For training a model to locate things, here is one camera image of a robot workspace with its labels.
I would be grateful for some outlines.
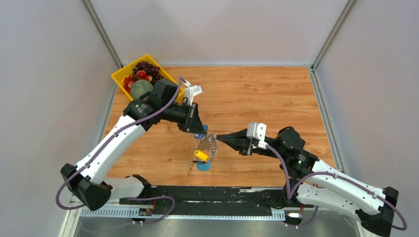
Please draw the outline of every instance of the wooden surface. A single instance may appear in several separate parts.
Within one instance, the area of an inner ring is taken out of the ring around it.
[[[195,98],[200,118],[215,134],[236,132],[249,122],[267,125],[267,136],[293,126],[305,149],[335,166],[313,87],[305,67],[165,67],[175,79],[182,75],[200,84]],[[107,132],[129,103],[118,90]],[[136,140],[108,173],[119,178],[140,174],[153,185],[283,186],[284,172],[275,158],[240,156],[221,142],[207,172],[190,170],[196,139],[175,123],[162,121]]]

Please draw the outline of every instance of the yellow basket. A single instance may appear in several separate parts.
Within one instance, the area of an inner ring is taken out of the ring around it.
[[[144,56],[142,56],[141,58],[139,58],[139,59],[137,59],[137,60],[135,60],[134,62],[132,62],[132,63],[130,63],[129,65],[126,65],[125,67],[123,67],[123,68],[121,68],[121,69],[119,69],[118,71],[116,71],[116,72],[114,72],[114,73],[112,73],[112,79],[118,84],[118,86],[119,86],[119,88],[125,93],[125,95],[127,95],[128,96],[128,98],[132,101],[132,100],[134,100],[133,98],[132,98],[132,96],[128,93],[128,91],[126,91],[125,89],[124,89],[124,79],[126,78],[126,77],[128,77],[128,75],[130,75],[130,74],[132,74],[132,69],[133,68],[135,68],[135,66],[137,65],[137,63],[138,62],[141,62],[141,61],[146,61],[146,62],[149,62],[149,63],[151,63],[151,64],[153,64],[153,65],[155,65],[155,66],[157,66],[157,67],[160,67],[160,65],[156,62],[156,61],[154,61],[154,59],[150,56],[150,55],[148,55],[148,54],[146,54],[146,55],[144,55]],[[160,71],[159,71],[159,73],[160,73],[160,75],[162,75],[164,78],[166,78],[166,79],[169,79],[170,81],[172,81],[172,82],[174,82],[174,83],[176,83],[177,84],[177,81],[175,80],[175,79],[173,79],[170,75],[169,75],[169,73],[167,73],[162,67],[160,67]],[[179,92],[179,94],[177,95],[177,98],[176,98],[176,102],[177,103],[181,103],[182,102],[182,100],[183,100],[183,88],[181,87],[180,88],[180,92]]]

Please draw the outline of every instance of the cable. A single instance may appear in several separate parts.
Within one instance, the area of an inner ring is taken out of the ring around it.
[[[97,149],[97,151],[91,156],[90,160],[86,162],[86,164],[84,164],[83,167],[81,167],[80,169],[78,169],[76,172],[74,172],[74,174],[72,174],[66,181],[64,181],[64,183],[61,185],[61,187],[58,189],[57,194],[55,195],[55,203],[57,204],[58,207],[60,207],[61,209],[64,210],[74,210],[74,209],[78,209],[80,207],[85,206],[84,204],[82,205],[78,205],[78,206],[64,206],[63,204],[61,204],[60,202],[60,194],[63,191],[63,189],[70,183],[70,181],[72,179],[74,179],[74,177],[76,177],[78,174],[80,174],[84,169],[86,169],[86,167],[88,167],[91,163],[93,163],[94,159],[96,159],[96,157],[102,152],[102,150],[112,141],[112,139],[114,139],[118,134],[120,134],[121,132],[123,132],[125,129],[134,126],[134,125],[138,125],[148,119],[151,119],[153,117],[155,117],[156,115],[162,113],[165,109],[167,109],[176,99],[177,95],[179,94],[180,91],[180,87],[182,85],[182,80],[183,78],[181,76],[179,76],[179,82],[177,84],[177,88],[176,88],[176,92],[173,94],[172,98],[169,100],[169,102],[163,106],[161,109],[157,110],[156,112],[154,112],[153,114],[141,118],[137,121],[134,121],[132,123],[129,123],[123,127],[121,127],[120,129],[118,129],[112,136],[109,137],[108,140],[106,140],[102,146],[99,147],[99,149]]]
[[[332,176],[332,177],[335,177],[335,175],[334,174],[331,174],[331,173],[328,173],[328,172],[314,172],[314,173],[311,173],[311,174],[308,174],[308,175],[306,175],[306,176],[304,176],[303,178],[301,178],[297,183],[296,183],[296,185],[293,187],[293,189],[292,190],[290,190],[291,188],[290,188],[290,178],[289,178],[289,176],[288,176],[288,170],[287,170],[287,167],[285,166],[285,162],[284,162],[284,159],[282,159],[282,157],[281,157],[281,155],[273,148],[273,147],[271,147],[270,145],[266,145],[266,148],[267,149],[269,149],[270,151],[272,151],[276,156],[277,156],[277,158],[279,159],[279,161],[281,162],[281,164],[282,164],[282,167],[283,167],[283,169],[284,169],[284,172],[285,172],[285,180],[286,180],[286,188],[287,188],[287,198],[288,199],[291,199],[291,197],[293,196],[293,194],[296,192],[296,190],[297,190],[297,188],[298,188],[298,186],[302,183],[302,182],[304,182],[304,180],[306,180],[306,179],[308,179],[308,178],[310,178],[311,176],[314,176],[314,175],[328,175],[328,176]],[[363,191],[365,191],[365,192],[367,192],[368,194],[370,194],[370,195],[374,195],[374,192],[372,192],[371,190],[369,190],[369,189],[367,189],[367,188],[365,188],[365,187],[363,187],[362,185],[360,185],[360,184],[357,184],[356,182],[354,182],[354,181],[352,181],[352,180],[350,180],[350,179],[348,179],[348,178],[345,178],[345,177],[342,177],[342,176],[336,176],[336,178],[338,178],[338,179],[341,179],[341,180],[344,180],[344,181],[346,181],[346,182],[348,182],[348,183],[350,183],[350,184],[352,184],[352,185],[355,185],[356,187],[358,187],[358,188],[360,188],[360,189],[362,189]],[[403,217],[403,215],[402,215],[402,213],[399,211],[399,210],[397,210],[397,208],[393,205],[393,204],[391,204],[389,201],[387,201],[386,199],[384,199],[384,198],[382,198],[382,197],[380,197],[380,196],[377,196],[377,198],[378,198],[378,200],[380,200],[380,201],[382,201],[382,202],[384,202],[385,204],[387,204],[391,209],[393,209],[393,211],[394,212],[396,212],[396,214],[399,216],[399,218],[400,218],[400,220],[402,221],[402,223],[403,223],[403,227],[398,227],[398,226],[395,226],[395,225],[392,225],[392,227],[393,228],[395,228],[395,229],[397,229],[397,230],[401,230],[401,231],[405,231],[405,230],[407,230],[407,222],[406,222],[406,220],[405,220],[405,218]]]
[[[170,199],[171,200],[171,207],[170,207],[169,211],[167,211],[163,216],[161,216],[161,217],[159,217],[157,219],[151,220],[151,221],[143,221],[143,222],[136,221],[135,223],[137,223],[137,224],[143,224],[143,225],[145,225],[145,224],[153,224],[153,223],[156,223],[158,221],[161,221],[167,215],[169,215],[173,211],[173,209],[174,209],[174,199],[172,197],[169,197],[169,196],[160,196],[160,197],[151,197],[151,198],[132,198],[132,197],[128,197],[127,199],[132,200],[132,201],[151,201],[151,200],[158,200],[158,199]],[[103,233],[103,232],[113,231],[115,229],[118,229],[118,228],[121,228],[121,227],[125,227],[125,226],[129,226],[129,225],[132,225],[133,224],[133,222],[127,222],[127,223],[120,224],[118,226],[115,226],[115,227],[110,228],[110,229],[107,229],[107,230],[91,231],[91,230],[86,229],[83,226],[84,223],[85,222],[83,222],[83,223],[80,224],[80,228],[83,231],[85,231],[87,233],[92,233],[92,234],[99,234],[99,233]]]

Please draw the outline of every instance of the wall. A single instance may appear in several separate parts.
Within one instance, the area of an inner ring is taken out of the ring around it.
[[[115,69],[80,1],[0,2],[0,236],[58,235],[60,168],[98,141]]]
[[[346,0],[91,0],[122,63],[311,64]]]
[[[419,232],[419,1],[358,1],[319,70],[347,173],[399,190]],[[395,224],[400,221],[395,217]]]

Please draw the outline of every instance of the purple cable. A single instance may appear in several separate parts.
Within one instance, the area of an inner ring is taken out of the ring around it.
[[[74,209],[78,209],[80,207],[85,206],[84,204],[82,205],[78,205],[78,206],[64,206],[63,204],[61,204],[60,202],[60,194],[63,191],[63,189],[70,183],[70,181],[72,179],[74,179],[75,176],[77,176],[78,174],[80,174],[84,169],[86,169],[86,167],[88,167],[93,161],[94,159],[96,159],[96,157],[102,152],[102,150],[112,141],[112,139],[114,139],[114,137],[116,137],[118,134],[120,134],[122,131],[124,131],[125,129],[133,126],[133,125],[137,125],[140,124],[148,119],[153,118],[154,116],[162,113],[165,109],[167,109],[176,99],[177,95],[179,94],[180,91],[180,86],[182,84],[182,77],[179,76],[179,81],[177,84],[177,88],[176,88],[176,92],[173,94],[173,97],[169,100],[169,102],[163,106],[161,109],[157,110],[155,113],[145,117],[145,118],[141,118],[137,121],[134,121],[128,125],[125,125],[123,127],[121,127],[120,129],[118,129],[112,136],[109,137],[108,140],[106,140],[102,146],[100,146],[99,149],[97,149],[97,151],[95,152],[95,154],[92,155],[92,157],[90,158],[90,160],[88,162],[86,162],[86,164],[84,164],[83,167],[81,167],[79,170],[77,170],[76,172],[74,172],[74,174],[72,174],[66,181],[64,181],[64,183],[61,185],[61,187],[58,189],[57,194],[55,195],[55,203],[57,204],[58,207],[60,207],[61,209],[64,210],[74,210]]]
[[[304,182],[304,180],[310,178],[311,176],[314,176],[314,175],[328,175],[328,176],[332,176],[332,177],[335,176],[334,174],[331,174],[331,173],[328,173],[328,172],[314,172],[314,173],[311,173],[311,174],[308,174],[308,175],[304,176],[302,179],[300,179],[296,183],[296,185],[293,187],[293,189],[290,190],[290,178],[288,176],[288,170],[287,170],[287,167],[285,166],[284,159],[282,159],[281,155],[273,147],[271,147],[270,145],[266,145],[266,148],[268,148],[270,151],[272,151],[277,156],[277,158],[279,159],[279,161],[282,164],[282,167],[283,167],[284,172],[285,172],[285,177],[286,177],[286,188],[287,188],[287,198],[288,199],[290,199],[293,196],[293,194],[296,192],[296,190],[299,187],[299,185],[302,182]],[[372,192],[371,190],[369,190],[367,188],[364,188],[362,185],[357,184],[356,182],[354,182],[354,181],[352,181],[352,180],[350,180],[348,178],[341,177],[341,176],[336,176],[336,178],[341,179],[341,180],[344,180],[344,181],[346,181],[346,182],[348,182],[348,183],[350,183],[352,185],[355,185],[356,187],[362,189],[363,191],[367,192],[370,195],[374,195],[374,192]],[[382,198],[380,196],[377,196],[377,198],[378,198],[378,200],[380,200],[380,201],[384,202],[385,204],[387,204],[391,209],[393,209],[394,212],[396,212],[396,214],[399,216],[400,220],[403,223],[403,227],[398,227],[398,226],[395,226],[395,225],[392,225],[392,227],[395,228],[395,229],[397,229],[397,230],[401,230],[401,231],[407,230],[407,222],[406,222],[405,218],[403,217],[402,213],[399,210],[397,210],[397,208],[393,204],[391,204],[389,201],[385,200],[384,198]]]
[[[151,200],[158,200],[158,199],[170,199],[170,200],[171,200],[171,207],[170,207],[169,211],[167,211],[167,212],[166,212],[163,216],[161,216],[161,217],[159,217],[159,218],[157,218],[157,219],[151,220],[151,221],[147,221],[147,222],[145,222],[145,221],[144,221],[142,224],[153,224],[153,223],[156,223],[156,222],[158,222],[158,221],[161,221],[161,220],[163,220],[163,219],[164,219],[167,215],[169,215],[169,214],[171,213],[171,211],[173,211],[173,208],[174,208],[174,199],[173,199],[172,197],[169,197],[169,196],[160,196],[160,197],[151,197],[151,198],[132,198],[132,197],[128,197],[128,199],[129,199],[129,200],[132,200],[132,201],[151,201]],[[99,233],[108,232],[108,231],[113,231],[113,230],[118,229],[118,228],[121,228],[121,227],[125,227],[125,226],[132,225],[132,222],[123,223],[123,224],[120,224],[120,225],[115,226],[115,227],[113,227],[113,228],[110,228],[110,229],[107,229],[107,230],[102,230],[102,231],[91,231],[91,230],[88,230],[88,229],[86,229],[86,228],[83,226],[83,224],[84,224],[84,223],[81,223],[81,224],[80,224],[80,228],[81,228],[83,231],[85,231],[85,232],[87,232],[87,233],[99,234]]]

